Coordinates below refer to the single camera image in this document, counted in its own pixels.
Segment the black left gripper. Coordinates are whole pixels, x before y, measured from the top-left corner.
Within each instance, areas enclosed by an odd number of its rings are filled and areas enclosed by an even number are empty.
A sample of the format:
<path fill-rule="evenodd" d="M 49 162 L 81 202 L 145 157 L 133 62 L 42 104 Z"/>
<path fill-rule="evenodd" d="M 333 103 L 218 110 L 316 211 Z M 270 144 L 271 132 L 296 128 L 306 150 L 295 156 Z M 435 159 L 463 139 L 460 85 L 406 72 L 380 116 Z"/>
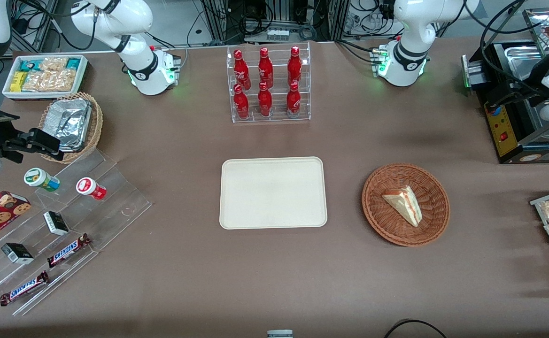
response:
<path fill-rule="evenodd" d="M 530 101 L 534 106 L 544 101 L 541 82 L 528 77 L 521 83 L 514 81 L 486 81 L 486 111 L 492 112 L 501 106 Z"/>

